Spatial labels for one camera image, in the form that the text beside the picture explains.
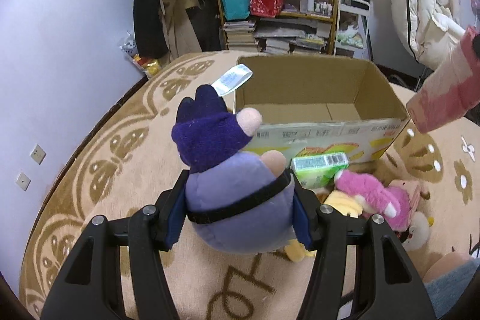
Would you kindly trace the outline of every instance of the electrical socket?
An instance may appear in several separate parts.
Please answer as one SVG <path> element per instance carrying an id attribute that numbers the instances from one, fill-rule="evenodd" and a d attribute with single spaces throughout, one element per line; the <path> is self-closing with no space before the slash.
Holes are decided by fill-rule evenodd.
<path id="1" fill-rule="evenodd" d="M 26 191 L 28 185 L 30 185 L 31 180 L 28 176 L 26 176 L 23 172 L 21 172 L 20 175 L 18 175 L 16 182 L 17 182 L 17 185 L 20 186 L 22 190 Z"/>
<path id="2" fill-rule="evenodd" d="M 34 150 L 30 154 L 31 158 L 35 160 L 35 162 L 37 162 L 39 165 L 42 164 L 46 155 L 47 154 L 45 153 L 45 151 L 42 148 L 40 148 L 38 144 L 35 145 Z"/>

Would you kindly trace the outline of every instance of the pink plush toy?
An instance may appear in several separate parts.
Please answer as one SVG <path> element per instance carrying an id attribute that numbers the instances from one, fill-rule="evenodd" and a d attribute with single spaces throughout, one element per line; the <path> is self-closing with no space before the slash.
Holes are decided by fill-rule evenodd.
<path id="1" fill-rule="evenodd" d="M 409 194 L 400 187 L 383 187 L 370 174 L 356 174 L 340 170 L 334 177 L 338 190 L 354 198 L 362 207 L 364 215 L 379 213 L 385 217 L 394 231 L 406 231 L 409 226 Z"/>

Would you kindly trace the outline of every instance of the black belt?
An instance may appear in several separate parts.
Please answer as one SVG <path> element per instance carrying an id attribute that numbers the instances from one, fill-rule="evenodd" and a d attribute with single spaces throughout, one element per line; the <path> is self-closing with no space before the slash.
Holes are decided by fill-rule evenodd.
<path id="1" fill-rule="evenodd" d="M 210 224 L 220 220 L 228 219 L 230 217 L 236 216 L 237 214 L 249 211 L 250 209 L 253 209 L 256 206 L 259 206 L 264 202 L 268 201 L 270 198 L 273 198 L 283 189 L 285 189 L 285 187 L 290 184 L 290 181 L 290 172 L 289 170 L 285 170 L 284 172 L 282 172 L 282 175 L 280 175 L 275 181 L 273 181 L 269 185 L 262 187 L 260 190 L 250 194 L 249 196 L 239 199 L 231 205 L 225 206 L 223 208 L 212 209 L 210 211 L 188 211 L 188 219 L 192 223 L 196 224 Z"/>

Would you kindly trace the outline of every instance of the silver bolt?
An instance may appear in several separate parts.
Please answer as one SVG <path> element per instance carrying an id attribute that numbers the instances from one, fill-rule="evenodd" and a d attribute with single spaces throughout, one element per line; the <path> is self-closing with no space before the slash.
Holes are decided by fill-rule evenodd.
<path id="1" fill-rule="evenodd" d="M 322 204 L 320 205 L 320 211 L 325 214 L 330 214 L 333 212 L 333 208 L 330 205 Z"/>
<path id="2" fill-rule="evenodd" d="M 154 214 L 156 211 L 157 208 L 154 205 L 147 205 L 142 209 L 143 214 L 146 214 L 147 216 Z"/>
<path id="3" fill-rule="evenodd" d="M 371 218 L 375 224 L 383 224 L 385 219 L 381 214 L 374 214 L 373 217 Z"/>
<path id="4" fill-rule="evenodd" d="M 103 216 L 98 215 L 93 217 L 92 224 L 95 226 L 99 226 L 100 224 L 103 224 L 104 221 L 105 221 L 105 218 Z"/>

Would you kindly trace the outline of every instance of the plush toy tag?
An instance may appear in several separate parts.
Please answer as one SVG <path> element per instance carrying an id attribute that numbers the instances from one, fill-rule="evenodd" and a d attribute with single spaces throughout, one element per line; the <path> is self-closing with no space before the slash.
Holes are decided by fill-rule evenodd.
<path id="1" fill-rule="evenodd" d="M 244 64 L 237 64 L 212 83 L 219 97 L 230 94 L 243 85 L 253 72 Z"/>

